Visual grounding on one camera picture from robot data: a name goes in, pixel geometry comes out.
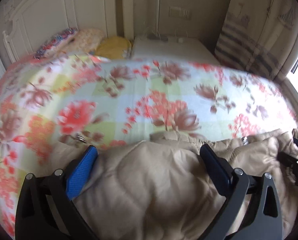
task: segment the headboard panel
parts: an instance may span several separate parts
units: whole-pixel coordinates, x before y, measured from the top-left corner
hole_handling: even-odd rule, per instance
[[[122,0],[124,34],[134,38],[133,0]],[[54,33],[68,27],[98,28],[117,34],[115,0],[23,0],[10,16],[12,31],[3,32],[11,62],[33,53]]]

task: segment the striped curtain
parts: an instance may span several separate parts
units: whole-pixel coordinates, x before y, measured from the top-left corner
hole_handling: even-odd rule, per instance
[[[231,0],[215,55],[222,65],[283,80],[298,60],[298,3]]]

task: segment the floral pattern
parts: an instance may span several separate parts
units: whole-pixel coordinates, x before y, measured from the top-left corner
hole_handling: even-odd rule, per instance
[[[25,175],[45,170],[54,143],[78,145],[77,133],[105,150],[157,131],[217,141],[296,120],[278,85],[225,67],[88,54],[17,62],[0,80],[0,222],[14,237]]]

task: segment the blue gripper pad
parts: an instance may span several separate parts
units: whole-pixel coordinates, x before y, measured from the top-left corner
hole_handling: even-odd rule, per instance
[[[80,163],[67,179],[66,194],[70,200],[77,197],[89,178],[93,163],[98,157],[96,147],[89,147]]]

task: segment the wall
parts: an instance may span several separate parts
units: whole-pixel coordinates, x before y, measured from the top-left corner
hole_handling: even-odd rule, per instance
[[[0,3],[0,57],[5,67],[10,65],[10,59],[3,44],[2,31],[11,30],[11,23],[8,16],[3,15],[3,5],[8,0]],[[16,7],[21,0],[14,0]],[[214,51],[222,24],[229,6],[230,0],[161,0],[160,1],[160,25],[161,34],[186,36],[199,38],[210,51]],[[169,6],[183,7],[192,10],[190,21],[170,18]],[[134,0],[134,29],[135,35],[143,34],[155,27],[156,0]]]

